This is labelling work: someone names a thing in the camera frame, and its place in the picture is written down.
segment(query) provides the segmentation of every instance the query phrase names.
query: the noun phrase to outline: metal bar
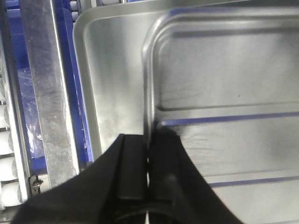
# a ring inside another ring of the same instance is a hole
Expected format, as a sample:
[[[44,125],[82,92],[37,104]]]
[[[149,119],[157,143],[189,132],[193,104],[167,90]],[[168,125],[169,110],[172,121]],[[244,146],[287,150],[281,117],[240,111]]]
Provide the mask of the metal bar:
[[[20,1],[51,188],[79,173],[54,2]]]
[[[22,105],[19,93],[18,75],[11,45],[11,35],[7,20],[7,9],[4,0],[0,0],[0,60],[1,73],[6,92],[7,112],[13,140],[14,157],[17,165],[22,201],[29,195],[29,167],[26,155],[25,130],[22,126]]]

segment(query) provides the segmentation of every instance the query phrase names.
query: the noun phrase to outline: white roller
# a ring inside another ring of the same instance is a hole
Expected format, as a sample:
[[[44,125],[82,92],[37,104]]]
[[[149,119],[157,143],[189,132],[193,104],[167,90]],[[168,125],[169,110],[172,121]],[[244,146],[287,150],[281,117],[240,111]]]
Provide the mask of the white roller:
[[[5,100],[5,90],[2,78],[0,78],[0,100]]]
[[[0,155],[14,152],[13,141],[10,132],[0,132]]]
[[[75,22],[77,20],[77,18],[79,17],[79,13],[78,12],[72,12],[71,17],[73,18],[73,22]]]
[[[14,157],[0,159],[0,181],[11,181],[18,178]]]
[[[5,207],[22,204],[19,182],[3,185],[1,193],[1,202]]]
[[[8,127],[9,119],[6,105],[0,105],[0,128]]]
[[[77,1],[70,1],[70,6],[72,11],[78,11]]]

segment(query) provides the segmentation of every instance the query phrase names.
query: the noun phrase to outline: stainless steel frame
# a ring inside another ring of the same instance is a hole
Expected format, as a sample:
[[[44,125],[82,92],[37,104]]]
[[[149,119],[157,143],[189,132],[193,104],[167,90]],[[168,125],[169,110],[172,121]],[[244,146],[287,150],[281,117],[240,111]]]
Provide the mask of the stainless steel frame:
[[[50,186],[79,173],[54,0],[21,0]]]

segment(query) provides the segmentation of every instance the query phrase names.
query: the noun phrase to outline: blue plastic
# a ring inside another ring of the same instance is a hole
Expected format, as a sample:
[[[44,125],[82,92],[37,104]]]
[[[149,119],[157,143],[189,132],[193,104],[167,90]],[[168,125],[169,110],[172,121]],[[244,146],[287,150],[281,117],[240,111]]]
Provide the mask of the blue plastic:
[[[75,49],[72,39],[73,21],[71,13],[62,9],[59,3],[56,4],[56,15],[58,21],[58,31],[61,41],[61,49],[64,59],[64,67],[66,73],[68,93],[71,114],[74,126],[74,134],[76,145],[78,149],[79,162],[90,162],[93,161],[91,148],[89,147],[88,133],[84,133],[85,116],[82,112],[82,93],[80,88],[80,80],[78,75],[77,61],[75,57]]]
[[[71,6],[70,6],[69,0],[62,0],[62,7],[67,9],[68,11],[71,11]]]
[[[10,23],[11,41],[18,71],[24,121],[27,130],[27,136],[25,139],[26,144],[28,145],[27,148],[29,149],[28,154],[31,158],[30,171],[32,174],[45,173],[46,165],[43,143],[36,138],[36,136],[41,133],[41,130],[20,9],[9,9],[7,11],[7,15]]]

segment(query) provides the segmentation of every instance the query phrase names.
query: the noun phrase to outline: metal tray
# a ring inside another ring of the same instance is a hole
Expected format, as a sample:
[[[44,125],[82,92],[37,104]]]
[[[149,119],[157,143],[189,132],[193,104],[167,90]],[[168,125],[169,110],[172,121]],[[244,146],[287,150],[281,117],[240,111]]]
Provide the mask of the metal tray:
[[[190,8],[143,47],[148,141],[176,132],[245,223],[299,219],[298,41],[298,8]]]
[[[151,25],[167,10],[236,0],[151,0],[82,13],[74,43],[84,107],[96,159],[119,133],[143,134],[141,52]]]

